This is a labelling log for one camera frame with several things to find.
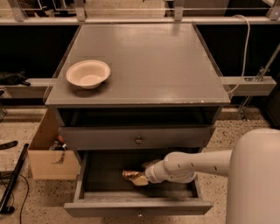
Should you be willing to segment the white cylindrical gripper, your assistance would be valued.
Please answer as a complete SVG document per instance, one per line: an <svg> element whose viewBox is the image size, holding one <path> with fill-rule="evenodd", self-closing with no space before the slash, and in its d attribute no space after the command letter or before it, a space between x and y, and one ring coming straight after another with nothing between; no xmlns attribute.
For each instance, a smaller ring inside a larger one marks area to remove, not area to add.
<svg viewBox="0 0 280 224"><path fill-rule="evenodd" d="M137 173L130 178L130 181L135 186L147 186L149 181L152 184L158 184L166 181L168 178L163 160L155 159L150 162L145 162L141 166L145 169L145 175L143 173Z"/></svg>

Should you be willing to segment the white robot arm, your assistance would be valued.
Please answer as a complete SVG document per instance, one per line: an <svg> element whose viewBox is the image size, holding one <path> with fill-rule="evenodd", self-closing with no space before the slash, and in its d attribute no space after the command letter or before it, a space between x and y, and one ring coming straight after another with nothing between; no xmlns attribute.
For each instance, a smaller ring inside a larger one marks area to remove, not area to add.
<svg viewBox="0 0 280 224"><path fill-rule="evenodd" d="M195 172L227 177L227 224L280 224L280 130L251 130L232 150L172 152L132 183L188 183Z"/></svg>

